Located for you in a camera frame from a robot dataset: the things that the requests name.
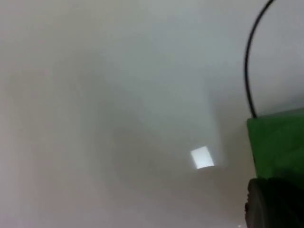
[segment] white ceiling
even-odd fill
[[[1,1],[0,226],[244,227],[263,4]],[[303,7],[277,1],[258,31],[259,113],[302,104]]]

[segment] green object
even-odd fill
[[[304,109],[247,121],[256,174],[304,189]]]

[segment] square light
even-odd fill
[[[191,151],[191,155],[197,169],[214,166],[207,146]]]

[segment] black cable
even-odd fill
[[[252,40],[253,40],[253,37],[255,35],[256,29],[257,29],[262,17],[264,16],[264,14],[266,13],[268,8],[271,6],[271,4],[274,1],[275,0],[269,0],[266,3],[266,5],[263,7],[261,12],[259,13],[258,17],[256,18],[256,21],[255,21],[255,23],[254,23],[254,25],[251,29],[250,35],[249,35],[249,39],[248,39],[247,47],[246,47],[246,52],[245,52],[245,61],[244,61],[245,88],[246,88],[247,101],[248,101],[250,112],[251,112],[251,115],[252,115],[253,118],[257,118],[257,112],[256,112],[255,106],[253,104],[251,90],[250,90],[250,83],[249,83],[248,65],[249,65],[250,50],[251,50]]]

